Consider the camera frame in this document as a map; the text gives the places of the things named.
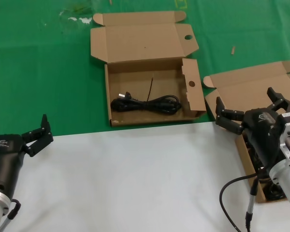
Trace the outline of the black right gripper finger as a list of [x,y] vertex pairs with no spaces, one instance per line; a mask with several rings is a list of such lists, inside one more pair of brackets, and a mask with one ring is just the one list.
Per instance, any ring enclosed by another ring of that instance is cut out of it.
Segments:
[[272,102],[272,104],[268,106],[268,109],[275,112],[279,109],[284,109],[286,113],[290,112],[290,101],[284,98],[281,93],[277,93],[272,87],[269,87],[267,95]]
[[238,124],[244,119],[244,112],[225,109],[220,97],[216,98],[216,124],[235,134],[242,134],[244,127]]

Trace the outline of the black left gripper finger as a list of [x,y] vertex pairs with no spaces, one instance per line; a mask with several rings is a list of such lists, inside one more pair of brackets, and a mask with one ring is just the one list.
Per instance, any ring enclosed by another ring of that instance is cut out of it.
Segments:
[[34,157],[50,145],[54,139],[47,115],[43,114],[40,128],[26,132],[21,136],[26,144],[23,146],[23,150],[25,153],[29,154],[30,157]]

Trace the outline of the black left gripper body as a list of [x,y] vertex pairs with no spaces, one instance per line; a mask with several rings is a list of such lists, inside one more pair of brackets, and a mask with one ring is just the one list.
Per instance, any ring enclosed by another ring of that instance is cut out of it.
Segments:
[[21,135],[0,135],[0,192],[12,198],[23,166],[25,142]]

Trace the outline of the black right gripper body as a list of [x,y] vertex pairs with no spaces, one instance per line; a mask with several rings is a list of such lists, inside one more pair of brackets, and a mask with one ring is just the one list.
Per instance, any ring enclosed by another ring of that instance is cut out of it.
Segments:
[[269,108],[257,108],[246,111],[242,121],[247,140],[264,167],[273,167],[279,154],[277,117],[278,113]]

